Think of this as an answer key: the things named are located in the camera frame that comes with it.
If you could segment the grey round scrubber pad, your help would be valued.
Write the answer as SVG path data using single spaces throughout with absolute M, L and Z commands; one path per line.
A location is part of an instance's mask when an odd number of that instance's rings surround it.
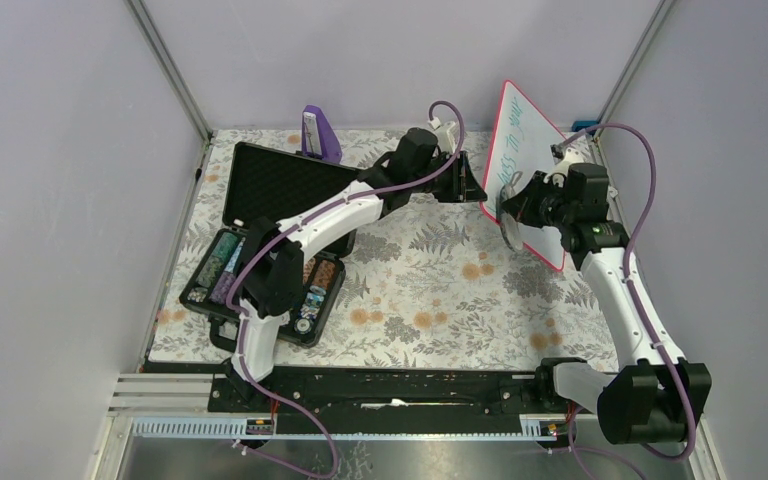
M 506 246 L 511 251 L 522 252 L 525 250 L 525 244 L 519 230 L 519 223 L 513 215 L 503 209 L 503 203 L 514 194 L 515 190 L 510 184 L 506 184 L 500 189 L 496 200 L 496 220 Z

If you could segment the pink framed whiteboard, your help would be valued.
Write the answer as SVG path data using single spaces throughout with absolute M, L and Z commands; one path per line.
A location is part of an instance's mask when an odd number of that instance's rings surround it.
M 555 166 L 550 147 L 564 139 L 563 132 L 519 86 L 511 80 L 503 82 L 482 182 L 487 200 L 480 204 L 482 212 L 496 223 L 499 231 L 496 200 L 500 189 L 510 184 L 517 194 L 536 171 L 550 172 Z M 516 253 L 529 253 L 551 270 L 563 270 L 565 251 L 557 229 L 519 224 L 519 230 L 525 250 Z

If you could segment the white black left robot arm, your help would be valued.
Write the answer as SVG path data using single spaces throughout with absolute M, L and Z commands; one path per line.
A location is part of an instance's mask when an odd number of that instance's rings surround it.
M 407 205 L 414 194 L 444 202 L 462 200 L 464 169 L 458 160 L 465 139 L 460 132 L 452 151 L 440 145 L 438 130 L 412 128 L 393 151 L 321 204 L 279 222 L 259 219 L 244 241 L 242 270 L 226 296 L 240 327 L 231 365 L 240 375 L 232 398 L 248 411 L 269 401 L 266 378 L 274 368 L 277 335 L 301 295 L 305 264 L 339 238 Z

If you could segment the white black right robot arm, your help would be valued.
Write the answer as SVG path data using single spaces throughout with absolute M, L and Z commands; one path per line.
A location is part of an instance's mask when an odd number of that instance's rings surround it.
M 589 285 L 609 326 L 619 371 L 595 370 L 581 359 L 542 361 L 535 402 L 557 412 L 570 401 L 597 416 L 611 444 L 682 443 L 691 451 L 712 379 L 669 338 L 633 267 L 631 239 L 607 218 L 605 168 L 577 163 L 564 173 L 537 171 L 521 189 L 504 186 L 497 197 L 508 244 L 520 226 L 552 227 Z

